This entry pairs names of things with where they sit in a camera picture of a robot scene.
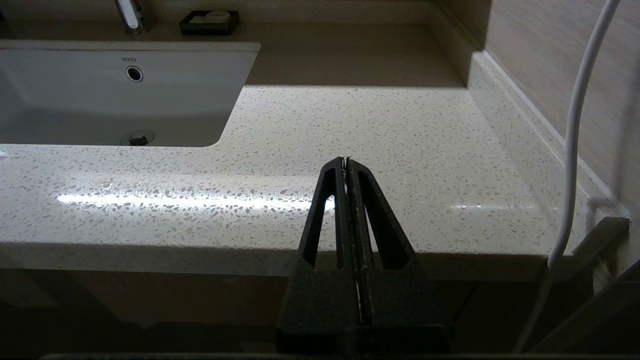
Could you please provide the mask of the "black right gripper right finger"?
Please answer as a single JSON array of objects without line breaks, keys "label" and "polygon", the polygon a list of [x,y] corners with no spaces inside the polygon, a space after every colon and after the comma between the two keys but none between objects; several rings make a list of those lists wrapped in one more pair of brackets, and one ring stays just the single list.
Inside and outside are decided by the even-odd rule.
[{"label": "black right gripper right finger", "polygon": [[372,172],[347,159],[347,190],[357,264],[364,354],[446,354],[450,322],[441,298]]}]

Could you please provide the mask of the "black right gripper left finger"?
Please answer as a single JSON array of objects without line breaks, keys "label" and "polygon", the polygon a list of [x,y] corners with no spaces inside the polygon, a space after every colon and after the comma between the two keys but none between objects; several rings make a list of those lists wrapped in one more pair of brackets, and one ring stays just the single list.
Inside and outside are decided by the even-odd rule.
[{"label": "black right gripper left finger", "polygon": [[[278,316],[279,352],[343,352],[346,333],[360,323],[344,164],[343,157],[336,157],[322,167],[318,176]],[[318,270],[319,240],[329,197],[334,198],[336,268]]]}]

